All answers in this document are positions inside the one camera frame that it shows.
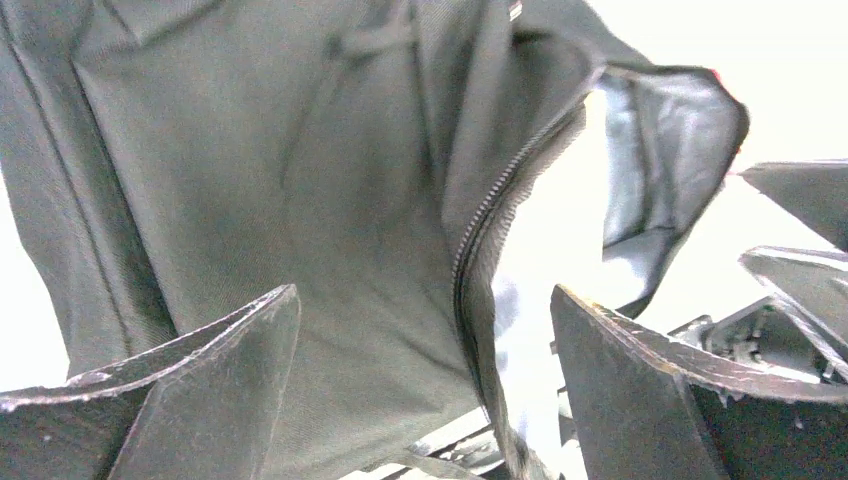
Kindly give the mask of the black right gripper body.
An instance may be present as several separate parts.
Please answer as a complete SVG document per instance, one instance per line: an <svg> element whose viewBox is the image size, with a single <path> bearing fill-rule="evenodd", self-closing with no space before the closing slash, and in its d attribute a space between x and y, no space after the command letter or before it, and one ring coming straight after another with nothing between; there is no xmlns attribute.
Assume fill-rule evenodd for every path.
<svg viewBox="0 0 848 480"><path fill-rule="evenodd" d="M701 315L669 336L767 373L807 383L847 383L790 317L766 298L722 320Z"/></svg>

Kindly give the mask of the black student backpack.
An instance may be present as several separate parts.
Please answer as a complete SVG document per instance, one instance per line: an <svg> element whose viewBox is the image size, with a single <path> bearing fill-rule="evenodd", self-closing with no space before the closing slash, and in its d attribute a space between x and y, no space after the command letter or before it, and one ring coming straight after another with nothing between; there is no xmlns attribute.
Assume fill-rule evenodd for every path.
<svg viewBox="0 0 848 480"><path fill-rule="evenodd" d="M340 479L478 406L517 479L502 252L585 99L613 167L595 235L649 297L749 126L716 76L662 67L583 1L5 1L1 168L70 379L286 285L300 328L257 479Z"/></svg>

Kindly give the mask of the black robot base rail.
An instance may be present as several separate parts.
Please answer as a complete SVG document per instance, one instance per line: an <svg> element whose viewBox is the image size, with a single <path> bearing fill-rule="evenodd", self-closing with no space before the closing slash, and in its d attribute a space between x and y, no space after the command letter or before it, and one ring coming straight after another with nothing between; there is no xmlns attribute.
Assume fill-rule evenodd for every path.
<svg viewBox="0 0 848 480"><path fill-rule="evenodd" d="M482 408L425 435L393 463L385 460L353 471L347 479L511 479Z"/></svg>

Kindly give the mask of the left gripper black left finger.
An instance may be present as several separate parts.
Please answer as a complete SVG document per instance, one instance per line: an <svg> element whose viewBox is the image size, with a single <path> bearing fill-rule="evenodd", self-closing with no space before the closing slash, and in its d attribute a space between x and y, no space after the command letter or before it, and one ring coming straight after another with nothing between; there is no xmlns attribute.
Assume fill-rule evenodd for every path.
<svg viewBox="0 0 848 480"><path fill-rule="evenodd" d="M5 479L257 479L300 328L292 285L65 384L1 397Z"/></svg>

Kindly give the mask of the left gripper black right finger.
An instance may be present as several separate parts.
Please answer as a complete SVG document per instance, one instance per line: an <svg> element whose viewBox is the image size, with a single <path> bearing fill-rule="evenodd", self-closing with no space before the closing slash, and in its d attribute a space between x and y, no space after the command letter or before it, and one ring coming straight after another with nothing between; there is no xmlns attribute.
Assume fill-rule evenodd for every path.
<svg viewBox="0 0 848 480"><path fill-rule="evenodd" d="M847 390L675 341L556 287L551 314L592 479L843 479Z"/></svg>

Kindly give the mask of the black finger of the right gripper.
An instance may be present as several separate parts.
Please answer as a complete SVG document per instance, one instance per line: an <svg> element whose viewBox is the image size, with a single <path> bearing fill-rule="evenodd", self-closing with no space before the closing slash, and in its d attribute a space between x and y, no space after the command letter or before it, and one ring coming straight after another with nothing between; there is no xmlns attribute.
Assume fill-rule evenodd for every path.
<svg viewBox="0 0 848 480"><path fill-rule="evenodd" d="M771 294L797 309L838 352L847 350L847 254L756 247L740 258Z"/></svg>
<svg viewBox="0 0 848 480"><path fill-rule="evenodd" d="M847 161L773 162L741 177L836 248L847 249Z"/></svg>

